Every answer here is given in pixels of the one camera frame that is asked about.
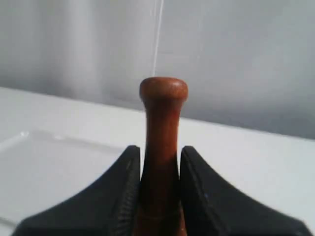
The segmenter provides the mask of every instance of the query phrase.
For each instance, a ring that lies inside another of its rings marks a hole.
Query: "rounded wooden top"
[[[176,99],[183,102],[188,97],[187,84],[173,77],[150,77],[140,85],[140,97],[143,101]]]

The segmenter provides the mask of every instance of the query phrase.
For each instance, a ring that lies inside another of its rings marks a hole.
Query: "black curved piece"
[[[311,236],[300,220],[243,194],[193,147],[181,156],[181,197],[189,236]]]
[[[23,220],[13,236],[130,236],[140,181],[140,150],[128,146],[89,187]]]

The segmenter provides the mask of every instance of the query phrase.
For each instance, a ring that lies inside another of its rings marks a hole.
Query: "white table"
[[[143,160],[142,111],[7,88],[0,88],[0,108],[0,143],[43,130],[118,148],[134,144]],[[178,144],[179,151],[194,146],[231,184],[315,233],[315,141],[181,118]],[[0,236],[8,232],[0,228]]]

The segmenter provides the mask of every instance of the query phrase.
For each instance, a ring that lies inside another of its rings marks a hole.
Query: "gray backdrop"
[[[0,86],[141,109],[152,76],[182,115],[315,138],[314,0],[0,0]]]

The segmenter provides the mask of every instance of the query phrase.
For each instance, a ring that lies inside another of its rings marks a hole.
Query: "wooden knob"
[[[182,80],[152,77],[140,85],[147,117],[146,152],[135,236],[186,235],[177,166],[177,131],[188,96]]]

